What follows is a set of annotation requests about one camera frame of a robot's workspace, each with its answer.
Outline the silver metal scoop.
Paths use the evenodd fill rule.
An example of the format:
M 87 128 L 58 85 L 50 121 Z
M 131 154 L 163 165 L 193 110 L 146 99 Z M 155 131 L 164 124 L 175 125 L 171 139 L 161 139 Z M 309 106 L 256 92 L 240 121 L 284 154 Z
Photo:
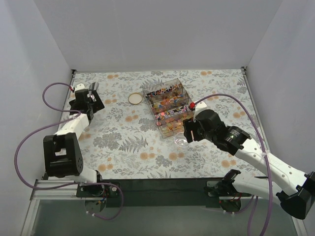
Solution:
M 98 87 L 99 83 L 98 82 L 93 82 L 90 84 L 88 91 L 89 91 L 89 98 L 93 101 L 96 102 L 99 100 L 99 95 L 98 95 Z

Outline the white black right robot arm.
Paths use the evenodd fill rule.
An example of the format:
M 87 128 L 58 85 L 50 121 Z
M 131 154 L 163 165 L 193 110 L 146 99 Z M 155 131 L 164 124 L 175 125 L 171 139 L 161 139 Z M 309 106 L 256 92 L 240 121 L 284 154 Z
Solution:
M 264 173 L 247 177 L 230 170 L 221 181 L 209 187 L 212 195 L 248 193 L 279 204 L 289 215 L 305 219 L 315 203 L 315 174 L 300 171 L 263 149 L 247 132 L 227 126 L 213 110 L 204 109 L 183 121 L 188 143 L 208 140 L 219 150 L 241 159 Z

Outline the clear plastic jar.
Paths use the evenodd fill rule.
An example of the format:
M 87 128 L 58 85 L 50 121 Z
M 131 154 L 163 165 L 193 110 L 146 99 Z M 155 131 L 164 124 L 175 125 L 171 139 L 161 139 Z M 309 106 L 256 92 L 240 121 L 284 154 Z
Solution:
M 189 143 L 183 133 L 178 133 L 174 136 L 174 143 L 180 148 L 187 148 Z

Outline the clear acrylic candy organizer box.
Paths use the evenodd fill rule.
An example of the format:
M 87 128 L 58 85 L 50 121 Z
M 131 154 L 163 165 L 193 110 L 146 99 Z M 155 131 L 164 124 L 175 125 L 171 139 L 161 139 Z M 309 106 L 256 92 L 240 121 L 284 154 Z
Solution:
M 142 92 L 163 138 L 183 132 L 183 121 L 193 118 L 192 100 L 178 78 L 145 86 Z

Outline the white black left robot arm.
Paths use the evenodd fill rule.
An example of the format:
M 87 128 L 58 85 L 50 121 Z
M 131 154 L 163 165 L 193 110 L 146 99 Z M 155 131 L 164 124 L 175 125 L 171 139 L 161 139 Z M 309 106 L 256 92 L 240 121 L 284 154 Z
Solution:
M 43 139 L 45 170 L 49 177 L 69 178 L 88 184 L 88 191 L 95 197 L 104 193 L 105 185 L 99 181 L 96 170 L 84 166 L 79 138 L 88 127 L 94 114 L 105 108 L 97 89 L 77 89 L 70 101 L 70 121 L 53 135 Z

